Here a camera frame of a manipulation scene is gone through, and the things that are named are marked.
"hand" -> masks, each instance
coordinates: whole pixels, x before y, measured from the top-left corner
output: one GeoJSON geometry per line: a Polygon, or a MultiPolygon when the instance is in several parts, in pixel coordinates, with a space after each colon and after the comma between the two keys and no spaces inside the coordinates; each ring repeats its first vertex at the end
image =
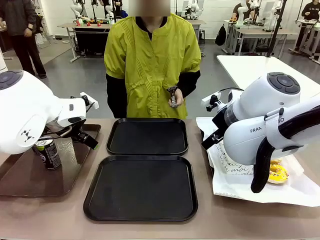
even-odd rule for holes
{"type": "Polygon", "coordinates": [[[27,38],[31,37],[32,36],[32,31],[29,28],[26,28],[24,30],[24,36],[27,37],[27,38]]]}
{"type": "MultiPolygon", "coordinates": [[[[176,104],[178,106],[182,105],[184,103],[184,101],[185,101],[184,100],[184,96],[182,95],[182,91],[179,88],[177,88],[177,90],[175,90],[174,95],[175,95],[176,104]]],[[[169,99],[168,103],[169,103],[170,106],[172,106],[171,99],[169,99]]]]}

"empty black tray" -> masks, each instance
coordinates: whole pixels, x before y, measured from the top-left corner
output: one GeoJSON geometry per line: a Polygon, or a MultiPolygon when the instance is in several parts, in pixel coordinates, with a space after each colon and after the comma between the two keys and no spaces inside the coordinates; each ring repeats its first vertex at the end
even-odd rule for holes
{"type": "Polygon", "coordinates": [[[186,124],[177,118],[123,118],[114,122],[106,149],[111,154],[182,155],[186,124]]]}
{"type": "Polygon", "coordinates": [[[94,221],[185,221],[198,209],[191,164],[181,156],[112,155],[83,203],[94,221]]]}

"black backpack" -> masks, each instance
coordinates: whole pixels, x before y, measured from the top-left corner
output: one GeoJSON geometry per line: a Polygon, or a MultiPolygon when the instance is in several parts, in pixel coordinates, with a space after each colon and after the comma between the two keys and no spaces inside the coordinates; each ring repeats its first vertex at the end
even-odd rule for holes
{"type": "Polygon", "coordinates": [[[226,41],[226,30],[225,27],[222,25],[222,27],[220,28],[218,35],[215,38],[215,44],[217,44],[218,46],[222,46],[225,41],[226,41]]]}

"donut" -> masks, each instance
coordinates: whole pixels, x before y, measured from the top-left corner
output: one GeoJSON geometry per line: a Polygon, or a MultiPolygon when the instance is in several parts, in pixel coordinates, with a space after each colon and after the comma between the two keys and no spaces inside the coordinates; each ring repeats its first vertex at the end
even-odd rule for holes
{"type": "Polygon", "coordinates": [[[269,178],[268,182],[272,184],[283,184],[288,180],[288,171],[277,163],[270,164],[269,178]]]}
{"type": "Polygon", "coordinates": [[[276,158],[276,159],[272,159],[270,163],[272,164],[279,164],[281,163],[282,159],[281,158],[276,158]]]}

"brown tray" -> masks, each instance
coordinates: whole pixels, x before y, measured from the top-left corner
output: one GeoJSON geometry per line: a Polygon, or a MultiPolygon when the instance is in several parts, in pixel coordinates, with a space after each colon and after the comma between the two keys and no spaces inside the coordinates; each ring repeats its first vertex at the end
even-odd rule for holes
{"type": "MultiPolygon", "coordinates": [[[[84,124],[82,131],[93,138],[101,129],[97,124],[84,124]]],[[[47,170],[39,155],[32,149],[9,156],[0,166],[0,196],[61,197],[67,194],[78,177],[90,148],[71,138],[54,140],[61,167],[47,170]]]]}

